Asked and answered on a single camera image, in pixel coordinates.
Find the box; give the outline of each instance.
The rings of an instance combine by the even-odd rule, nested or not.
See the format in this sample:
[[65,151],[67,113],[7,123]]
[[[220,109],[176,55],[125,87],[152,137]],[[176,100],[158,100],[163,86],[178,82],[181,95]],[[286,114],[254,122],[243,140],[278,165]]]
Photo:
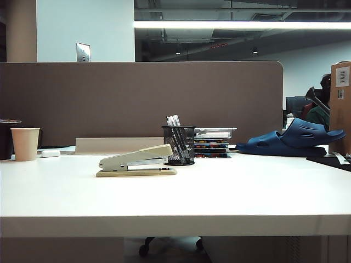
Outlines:
[[351,62],[331,66],[329,130],[343,129],[346,136],[329,144],[329,153],[351,154]]

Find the fluorescent light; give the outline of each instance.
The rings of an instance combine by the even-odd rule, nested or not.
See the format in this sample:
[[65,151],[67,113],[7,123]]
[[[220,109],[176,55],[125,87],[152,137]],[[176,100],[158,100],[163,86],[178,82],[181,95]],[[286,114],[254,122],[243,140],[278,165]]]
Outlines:
[[135,28],[351,29],[351,22],[134,21]]

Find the mesh pencil holder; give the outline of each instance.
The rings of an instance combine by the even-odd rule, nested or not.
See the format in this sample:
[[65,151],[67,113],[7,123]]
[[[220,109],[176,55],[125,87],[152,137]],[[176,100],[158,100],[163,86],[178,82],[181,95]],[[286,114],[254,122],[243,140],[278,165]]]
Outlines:
[[162,126],[163,142],[170,144],[173,154],[168,156],[167,165],[194,164],[195,126]]

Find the beige stapler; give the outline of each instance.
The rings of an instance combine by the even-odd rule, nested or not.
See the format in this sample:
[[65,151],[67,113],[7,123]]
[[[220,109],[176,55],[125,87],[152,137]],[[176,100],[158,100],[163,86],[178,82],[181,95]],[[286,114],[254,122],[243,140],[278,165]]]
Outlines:
[[99,163],[99,167],[102,168],[102,170],[97,173],[97,177],[176,174],[177,171],[173,168],[128,168],[129,165],[165,163],[167,162],[167,156],[172,154],[171,146],[169,144],[164,144],[140,149],[136,152],[104,158]]

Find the desk organizer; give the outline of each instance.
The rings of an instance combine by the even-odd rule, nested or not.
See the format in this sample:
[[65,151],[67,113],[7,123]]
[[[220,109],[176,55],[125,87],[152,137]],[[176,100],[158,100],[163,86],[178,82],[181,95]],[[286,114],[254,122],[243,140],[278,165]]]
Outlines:
[[163,142],[170,144],[173,154],[168,156],[167,165],[194,164],[195,126],[162,126]]
[[197,158],[228,158],[229,143],[236,128],[195,128],[194,148]]

